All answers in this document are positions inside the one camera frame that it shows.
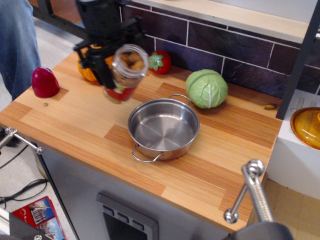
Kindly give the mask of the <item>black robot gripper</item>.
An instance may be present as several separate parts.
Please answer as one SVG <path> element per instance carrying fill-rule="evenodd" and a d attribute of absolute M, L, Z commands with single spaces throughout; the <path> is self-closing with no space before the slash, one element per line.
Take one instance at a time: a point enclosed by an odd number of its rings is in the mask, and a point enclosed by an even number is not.
<path fill-rule="evenodd" d="M 145 47 L 142 18 L 122 19 L 121 10 L 126 0 L 77 0 L 76 6 L 86 33 L 85 39 L 75 45 L 79 66 L 91 69 L 98 83 L 109 90 L 116 85 L 105 59 L 115 55 L 124 45 Z"/>

